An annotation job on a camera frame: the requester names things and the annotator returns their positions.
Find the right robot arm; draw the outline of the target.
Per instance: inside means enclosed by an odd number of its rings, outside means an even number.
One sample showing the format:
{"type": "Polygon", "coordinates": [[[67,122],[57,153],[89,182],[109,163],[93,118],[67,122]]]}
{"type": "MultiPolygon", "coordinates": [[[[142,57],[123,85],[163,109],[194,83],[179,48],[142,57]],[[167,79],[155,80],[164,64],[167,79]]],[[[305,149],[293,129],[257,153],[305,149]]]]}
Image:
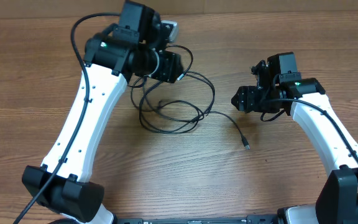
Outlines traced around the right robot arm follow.
{"type": "Polygon", "coordinates": [[[275,54],[250,70],[256,85],[240,86],[231,103],[245,113],[291,116],[318,153],[328,178],[314,204],[248,216],[247,223],[358,223],[358,143],[335,114],[323,86],[301,76],[293,52],[275,54]]]}

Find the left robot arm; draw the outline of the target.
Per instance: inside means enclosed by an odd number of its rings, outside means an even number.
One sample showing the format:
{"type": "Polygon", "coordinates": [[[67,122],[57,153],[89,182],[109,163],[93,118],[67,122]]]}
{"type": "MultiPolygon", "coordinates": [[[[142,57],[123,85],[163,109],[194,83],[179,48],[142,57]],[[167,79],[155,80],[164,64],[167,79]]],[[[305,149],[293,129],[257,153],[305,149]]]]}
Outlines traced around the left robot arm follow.
{"type": "Polygon", "coordinates": [[[27,166],[22,183],[32,203],[71,223],[114,223],[103,205],[104,188],[92,183],[96,151],[109,117],[133,75],[173,83],[184,74],[167,45],[178,25],[150,7],[126,1],[118,23],[88,39],[78,55],[78,92],[55,144],[40,166],[27,166]]]}

